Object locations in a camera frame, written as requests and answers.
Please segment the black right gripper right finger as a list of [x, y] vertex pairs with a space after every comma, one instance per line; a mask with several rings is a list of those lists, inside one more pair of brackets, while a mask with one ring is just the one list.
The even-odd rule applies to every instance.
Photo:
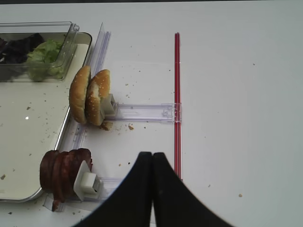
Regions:
[[158, 227], [230, 227], [183, 184], [164, 153], [152, 156], [153, 207]]

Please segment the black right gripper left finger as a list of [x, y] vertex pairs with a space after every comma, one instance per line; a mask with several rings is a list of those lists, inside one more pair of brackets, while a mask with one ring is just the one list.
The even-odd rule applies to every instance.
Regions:
[[152, 209], [152, 154], [140, 152], [116, 190], [76, 227], [148, 227]]

